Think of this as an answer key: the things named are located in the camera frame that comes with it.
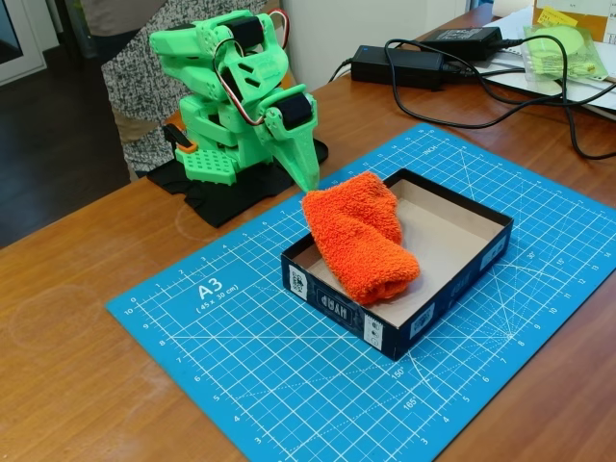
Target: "blue cutting mat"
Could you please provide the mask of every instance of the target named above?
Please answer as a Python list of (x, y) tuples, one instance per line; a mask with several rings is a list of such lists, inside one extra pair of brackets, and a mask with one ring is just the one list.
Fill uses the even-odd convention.
[(300, 196), (110, 302), (248, 458), (434, 458), (616, 267), (614, 210), (429, 125), (321, 186), (401, 167), (516, 226), (507, 254), (396, 363), (282, 288), (280, 253), (307, 233)]

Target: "dark floor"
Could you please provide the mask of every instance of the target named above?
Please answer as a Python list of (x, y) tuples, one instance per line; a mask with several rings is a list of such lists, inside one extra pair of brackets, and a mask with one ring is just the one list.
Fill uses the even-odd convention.
[(47, 62), (0, 87), (0, 248), (129, 182), (100, 67)]

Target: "power cord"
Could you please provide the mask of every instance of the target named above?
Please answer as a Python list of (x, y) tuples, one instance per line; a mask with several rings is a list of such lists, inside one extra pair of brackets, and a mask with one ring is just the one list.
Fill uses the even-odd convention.
[(334, 71), (334, 73), (332, 74), (331, 78), (327, 81), (327, 83), (331, 83), (336, 79), (336, 75), (338, 75), (338, 72), (340, 72), (340, 69), (342, 69), (344, 66), (349, 65), (353, 62), (352, 58), (348, 58), (347, 60), (344, 60), (341, 62), (341, 64), (336, 68), (336, 70)]
[(515, 73), (524, 74), (526, 73), (526, 69), (524, 69), (523, 67), (510, 67), (508, 69), (490, 70), (488, 72), (481, 72), (481, 78), (485, 79), (486, 77), (493, 77), (495, 75), (515, 74)]
[[(563, 77), (562, 77), (562, 92), (557, 94), (557, 95), (553, 95), (553, 96), (544, 96), (544, 97), (540, 97), (540, 98), (535, 98), (535, 99), (530, 99), (528, 101), (515, 101), (515, 100), (511, 100), (508, 98), (504, 98), (502, 96), (499, 96), (497, 94), (495, 94), (490, 87), (488, 86), (488, 84), (486, 83), (485, 77), (488, 77), (490, 75), (499, 75), (499, 74), (503, 74), (503, 73), (508, 73), (508, 72), (521, 72), (521, 70), (519, 69), (503, 69), (502, 71), (494, 71), (496, 73), (486, 73), (486, 74), (481, 74), (476, 67), (474, 67), (473, 65), (465, 62), (464, 60), (461, 60), (449, 53), (444, 53), (441, 52), (440, 50), (437, 50), (435, 48), (423, 45), (422, 43), (416, 41), (416, 40), (405, 40), (402, 38), (394, 38), (389, 40), (384, 47), (384, 51), (385, 51), (385, 55), (387, 57), (387, 61), (390, 65), (391, 68), (391, 75), (392, 75), (392, 90), (394, 93), (394, 99), (396, 100), (396, 104), (398, 104), (398, 107), (405, 112), (406, 114), (414, 117), (414, 118), (418, 118), (419, 120), (424, 120), (430, 123), (434, 123), (434, 124), (439, 124), (439, 125), (445, 125), (448, 127), (453, 127), (453, 128), (464, 128), (464, 129), (471, 129), (471, 130), (477, 130), (477, 129), (482, 129), (482, 128), (488, 128), (491, 126), (496, 125), (497, 123), (505, 120), (506, 118), (512, 116), (513, 114), (517, 113), (518, 111), (520, 111), (521, 109), (527, 107), (527, 106), (531, 106), (531, 105), (548, 105), (548, 106), (558, 106), (558, 107), (563, 107), (565, 110), (565, 113), (567, 115), (567, 119), (569, 121), (569, 127), (570, 127), (570, 132), (571, 132), (571, 143), (573, 145), (574, 150), (576, 151), (576, 153), (584, 158), (584, 159), (588, 159), (588, 160), (603, 160), (603, 159), (609, 159), (612, 157), (616, 157), (616, 152), (611, 152), (608, 154), (603, 154), (600, 156), (591, 156), (586, 154), (585, 152), (582, 151), (582, 149), (579, 147), (578, 144), (578, 134), (577, 134), (577, 130), (576, 130), (576, 125), (575, 125), (575, 120), (574, 120), (574, 116), (573, 116), (573, 112), (571, 111), (571, 107), (574, 106), (583, 106), (585, 104), (588, 104), (592, 101), (595, 101), (596, 99), (602, 97), (603, 95), (607, 94), (608, 92), (614, 90), (616, 88), (616, 84), (612, 85), (610, 87), (608, 87), (605, 90), (600, 91), (599, 93), (595, 94), (594, 96), (587, 98), (583, 101), (576, 101), (576, 102), (569, 102), (567, 100), (567, 71), (568, 71), (568, 67), (569, 67), (569, 63), (568, 63), (568, 57), (567, 57), (567, 53), (565, 51), (565, 48), (563, 46), (563, 44), (560, 42), (560, 40), (558, 40), (557, 38), (554, 38), (552, 36), (534, 36), (534, 37), (530, 37), (530, 38), (524, 38), (524, 39), (519, 39), (519, 40), (502, 40), (501, 43), (499, 43), (499, 47), (510, 47), (510, 46), (518, 46), (521, 45), (522, 43), (531, 41), (531, 40), (535, 40), (535, 39), (550, 39), (553, 40), (558, 47), (560, 48), (560, 51), (562, 53), (563, 56)], [(401, 102), (400, 98), (399, 98), (399, 94), (398, 94), (398, 85), (396, 82), (396, 69), (394, 67), (394, 64), (392, 62), (392, 57), (390, 55), (389, 52), (389, 47), (392, 43), (398, 43), (398, 45), (400, 44), (409, 44), (409, 45), (414, 45), (419, 47), (420, 49), (425, 49), (428, 51), (432, 51), (432, 52), (436, 52), (436, 53), (441, 53), (445, 56), (448, 56), (458, 62), (460, 62), (461, 64), (465, 65), (467, 67), (467, 69), (469, 69), (471, 71), (472, 74), (468, 74), (468, 76), (472, 76), (474, 75), (479, 83), (483, 86), (484, 90), (490, 95), (492, 96), (494, 99), (506, 103), (506, 104), (512, 104), (512, 105), (516, 105), (515, 108), (511, 109), (510, 111), (508, 111), (507, 113), (501, 115), (500, 117), (490, 121), (490, 122), (485, 122), (485, 123), (481, 123), (481, 124), (465, 124), (465, 123), (458, 123), (458, 122), (450, 122), (450, 121), (446, 121), (446, 120), (440, 120), (437, 118), (433, 118), (433, 117), (428, 117), (425, 115), (419, 115), (416, 113), (413, 113), (412, 111), (410, 111), (408, 108), (406, 108), (403, 103)]]
[[(557, 95), (551, 95), (551, 96), (543, 96), (540, 98), (536, 98), (536, 99), (530, 99), (528, 101), (514, 101), (508, 98), (503, 98), (500, 95), (494, 93), (492, 91), (492, 89), (490, 89), (490, 87), (488, 86), (488, 84), (486, 83), (486, 80), (483, 79), (481, 77), (481, 73), (476, 69), (476, 67), (474, 67), (472, 64), (467, 63), (464, 60), (461, 60), (449, 53), (443, 53), (440, 52), (439, 50), (436, 50), (435, 48), (432, 47), (428, 47), (425, 45), (422, 45), (421, 43), (419, 43), (416, 40), (405, 40), (403, 38), (393, 38), (391, 40), (389, 40), (386, 44), (385, 44), (385, 56), (387, 57), (387, 62), (390, 65), (390, 69), (391, 69), (391, 73), (392, 73), (392, 90), (394, 92), (394, 99), (396, 100), (396, 104), (398, 104), (398, 107), (405, 112), (406, 114), (408, 114), (409, 116), (412, 116), (414, 118), (418, 118), (419, 120), (424, 120), (426, 122), (430, 122), (430, 123), (435, 123), (435, 124), (439, 124), (439, 125), (445, 125), (448, 127), (452, 127), (452, 128), (464, 128), (464, 129), (469, 129), (469, 130), (479, 130), (482, 128), (488, 128), (488, 127), (492, 127), (494, 125), (496, 125), (499, 122), (502, 122), (503, 120), (505, 120), (506, 118), (513, 116), (515, 113), (517, 113), (518, 111), (522, 110), (523, 108), (527, 107), (527, 106), (531, 106), (534, 104), (542, 104), (557, 98), (562, 97), (563, 101), (566, 103), (566, 91), (567, 91), (567, 84), (566, 84), (566, 77), (567, 77), (567, 68), (569, 65), (569, 62), (567, 60), (567, 53), (565, 52), (565, 47), (562, 45), (562, 43), (560, 42), (560, 40), (553, 38), (551, 36), (536, 36), (533, 38), (527, 38), (526, 41), (530, 40), (530, 39), (554, 39), (554, 41), (556, 41), (556, 44), (560, 47), (563, 56), (564, 56), (564, 66), (563, 66), (563, 76), (565, 78), (565, 82), (563, 85), (563, 91)], [(435, 53), (442, 53), (445, 56), (448, 56), (452, 59), (457, 60), (458, 62), (460, 62), (461, 64), (465, 65), (468, 69), (470, 69), (473, 74), (477, 77), (477, 79), (479, 80), (479, 83), (483, 86), (483, 89), (490, 95), (492, 96), (494, 99), (501, 101), (503, 103), (507, 103), (507, 104), (512, 104), (512, 105), (516, 105), (515, 108), (509, 110), (508, 112), (506, 112), (505, 114), (495, 118), (494, 120), (491, 120), (489, 122), (485, 122), (485, 123), (478, 123), (478, 124), (468, 124), (468, 123), (460, 123), (460, 122), (450, 122), (450, 121), (446, 121), (446, 120), (441, 120), (438, 118), (433, 118), (433, 117), (428, 117), (425, 115), (420, 115), (417, 113), (414, 113), (412, 111), (410, 111), (408, 108), (406, 108), (404, 106), (404, 104), (402, 103), (402, 101), (400, 100), (399, 94), (398, 94), (398, 84), (396, 82), (396, 68), (394, 67), (394, 63), (392, 62), (392, 57), (390, 55), (389, 52), (389, 46), (392, 43), (404, 43), (404, 44), (409, 44), (409, 45), (415, 45), (415, 46), (419, 46), (421, 48), (425, 48), (429, 51), (434, 51)]]
[(338, 74), (336, 76), (336, 79), (340, 79), (343, 75), (347, 75), (348, 73), (350, 73), (350, 68), (346, 69), (346, 70), (342, 71), (340, 74)]

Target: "cardboard box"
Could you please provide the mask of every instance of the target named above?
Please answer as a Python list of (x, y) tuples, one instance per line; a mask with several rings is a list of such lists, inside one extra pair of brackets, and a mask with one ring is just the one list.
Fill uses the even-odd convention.
[(385, 180), (398, 198), (402, 245), (421, 276), (369, 308), (352, 301), (312, 235), (282, 254), (286, 289), (391, 359), (399, 359), (507, 249), (513, 219), (402, 169)]
[(588, 29), (594, 41), (616, 43), (616, 3), (609, 0), (535, 0), (532, 23), (536, 24), (546, 7), (552, 7)]

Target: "person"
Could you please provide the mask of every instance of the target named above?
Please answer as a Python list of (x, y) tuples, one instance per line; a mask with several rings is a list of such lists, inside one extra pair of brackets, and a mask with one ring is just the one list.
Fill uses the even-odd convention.
[(163, 73), (150, 34), (233, 10), (258, 13), (266, 4), (276, 6), (267, 0), (82, 0), (132, 179), (172, 159), (161, 127), (177, 117), (178, 102), (189, 93)]

